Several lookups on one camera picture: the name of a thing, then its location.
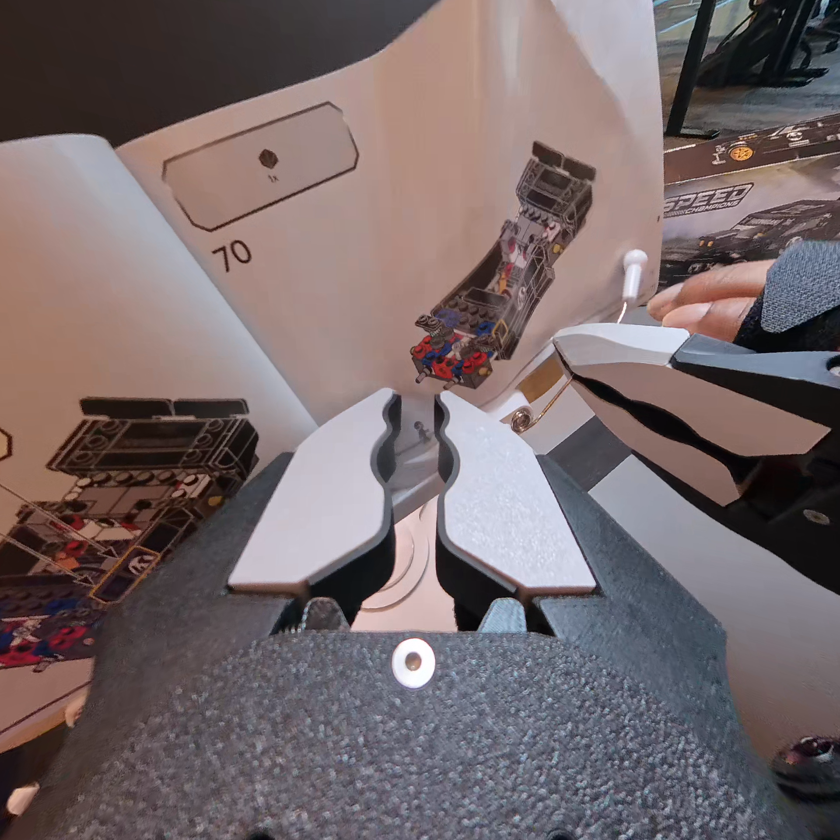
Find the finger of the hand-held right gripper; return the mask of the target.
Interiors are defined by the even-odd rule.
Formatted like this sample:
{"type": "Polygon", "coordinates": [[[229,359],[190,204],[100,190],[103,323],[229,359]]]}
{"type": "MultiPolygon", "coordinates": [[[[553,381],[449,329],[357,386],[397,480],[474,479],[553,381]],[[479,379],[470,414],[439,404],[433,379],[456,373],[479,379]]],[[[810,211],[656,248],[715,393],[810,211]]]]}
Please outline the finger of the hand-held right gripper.
{"type": "Polygon", "coordinates": [[[803,455],[830,427],[667,364],[586,364],[577,391],[640,457],[727,506],[761,458],[803,455]]]}
{"type": "Polygon", "coordinates": [[[640,324],[582,324],[553,336],[565,368],[577,378],[605,379],[640,368],[644,373],[669,368],[689,340],[685,329],[640,324]]]}

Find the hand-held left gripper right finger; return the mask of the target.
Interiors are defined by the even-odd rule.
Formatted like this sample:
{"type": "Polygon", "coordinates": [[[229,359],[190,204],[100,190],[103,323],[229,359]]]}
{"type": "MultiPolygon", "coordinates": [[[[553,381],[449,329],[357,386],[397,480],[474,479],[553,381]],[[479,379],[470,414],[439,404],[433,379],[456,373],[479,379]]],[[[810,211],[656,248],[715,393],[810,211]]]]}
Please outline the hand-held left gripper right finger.
{"type": "Polygon", "coordinates": [[[452,392],[435,398],[436,574],[474,622],[498,599],[588,596],[597,581],[533,449],[452,392]]]}

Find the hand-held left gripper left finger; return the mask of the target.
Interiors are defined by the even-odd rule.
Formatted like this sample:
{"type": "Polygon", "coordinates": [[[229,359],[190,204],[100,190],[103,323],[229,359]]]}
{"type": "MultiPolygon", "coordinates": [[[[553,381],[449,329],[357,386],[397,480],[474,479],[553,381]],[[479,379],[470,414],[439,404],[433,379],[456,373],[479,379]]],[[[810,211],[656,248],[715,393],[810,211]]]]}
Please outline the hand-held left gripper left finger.
{"type": "Polygon", "coordinates": [[[329,597],[357,611],[396,561],[392,493],[401,397],[382,388],[292,456],[232,573],[236,593],[329,597]]]}

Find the lego instruction booklet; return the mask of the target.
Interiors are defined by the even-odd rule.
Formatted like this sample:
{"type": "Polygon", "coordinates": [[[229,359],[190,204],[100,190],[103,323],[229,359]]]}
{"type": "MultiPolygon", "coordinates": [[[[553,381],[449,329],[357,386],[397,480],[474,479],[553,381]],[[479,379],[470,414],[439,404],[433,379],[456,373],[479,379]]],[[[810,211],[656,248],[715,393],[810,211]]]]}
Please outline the lego instruction booklet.
{"type": "Polygon", "coordinates": [[[111,145],[2,141],[2,753],[101,614],[371,392],[395,509],[434,394],[510,396],[620,307],[661,202],[655,2],[435,2],[373,56],[111,145]]]}

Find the lego set box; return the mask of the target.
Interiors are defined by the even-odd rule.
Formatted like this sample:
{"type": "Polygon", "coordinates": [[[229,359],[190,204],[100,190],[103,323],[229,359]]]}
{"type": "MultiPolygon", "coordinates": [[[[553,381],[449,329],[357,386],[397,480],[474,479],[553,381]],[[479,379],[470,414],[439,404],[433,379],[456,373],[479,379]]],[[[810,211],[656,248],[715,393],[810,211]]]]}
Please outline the lego set box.
{"type": "Polygon", "coordinates": [[[664,153],[658,290],[839,238],[839,115],[664,153]]]}

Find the person's right hand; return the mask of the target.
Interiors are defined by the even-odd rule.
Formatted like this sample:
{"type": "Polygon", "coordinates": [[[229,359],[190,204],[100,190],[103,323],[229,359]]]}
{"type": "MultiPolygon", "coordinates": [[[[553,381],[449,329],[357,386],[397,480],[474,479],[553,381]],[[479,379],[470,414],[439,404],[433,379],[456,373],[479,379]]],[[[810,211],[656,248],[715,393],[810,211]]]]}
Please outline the person's right hand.
{"type": "Polygon", "coordinates": [[[647,313],[664,327],[732,343],[773,265],[771,259],[702,272],[660,291],[648,302],[647,313]]]}

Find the white book stand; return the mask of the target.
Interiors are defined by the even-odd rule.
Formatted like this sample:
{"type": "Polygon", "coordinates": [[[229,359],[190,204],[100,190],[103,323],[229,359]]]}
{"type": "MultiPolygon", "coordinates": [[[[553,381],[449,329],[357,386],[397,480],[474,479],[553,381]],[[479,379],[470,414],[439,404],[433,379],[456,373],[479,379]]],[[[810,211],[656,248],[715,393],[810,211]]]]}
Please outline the white book stand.
{"type": "MultiPolygon", "coordinates": [[[[553,343],[527,365],[513,393],[494,402],[489,414],[514,427],[519,434],[531,429],[560,398],[566,384],[553,343]]],[[[422,628],[455,627],[443,618],[447,603],[435,576],[435,534],[438,499],[433,498],[396,524],[395,571],[385,586],[367,599],[353,622],[353,630],[388,631],[404,622],[422,628]]]]}

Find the black metal stand pole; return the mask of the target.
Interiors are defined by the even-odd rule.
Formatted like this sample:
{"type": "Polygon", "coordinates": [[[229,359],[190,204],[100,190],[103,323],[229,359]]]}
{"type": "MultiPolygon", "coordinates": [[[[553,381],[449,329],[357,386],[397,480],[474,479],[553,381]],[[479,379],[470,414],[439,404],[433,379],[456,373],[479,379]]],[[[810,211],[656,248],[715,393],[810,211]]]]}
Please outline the black metal stand pole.
{"type": "Polygon", "coordinates": [[[691,29],[683,59],[675,95],[670,106],[664,136],[671,139],[709,141],[718,137],[716,129],[692,129],[686,126],[686,115],[693,91],[697,85],[700,63],[704,57],[711,29],[711,22],[717,7],[716,1],[700,1],[695,22],[691,29]]]}

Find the black office chair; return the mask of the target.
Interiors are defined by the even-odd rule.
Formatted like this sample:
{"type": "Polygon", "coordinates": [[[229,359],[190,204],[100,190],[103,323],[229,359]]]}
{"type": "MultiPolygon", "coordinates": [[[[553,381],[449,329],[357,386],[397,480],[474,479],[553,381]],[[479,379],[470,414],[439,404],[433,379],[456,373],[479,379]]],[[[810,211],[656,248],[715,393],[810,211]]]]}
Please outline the black office chair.
{"type": "Polygon", "coordinates": [[[746,23],[733,29],[700,63],[696,86],[800,88],[822,78],[817,51],[838,49],[839,2],[750,2],[746,23]]]}

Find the black backdrop board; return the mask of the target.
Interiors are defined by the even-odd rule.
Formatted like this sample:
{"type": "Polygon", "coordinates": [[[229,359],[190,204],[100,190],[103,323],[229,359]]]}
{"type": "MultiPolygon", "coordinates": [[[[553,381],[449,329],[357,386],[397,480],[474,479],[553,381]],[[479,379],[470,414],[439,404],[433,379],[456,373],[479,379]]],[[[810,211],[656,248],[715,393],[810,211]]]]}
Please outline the black backdrop board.
{"type": "Polygon", "coordinates": [[[119,146],[367,59],[434,5],[2,1],[1,140],[119,146]]]}

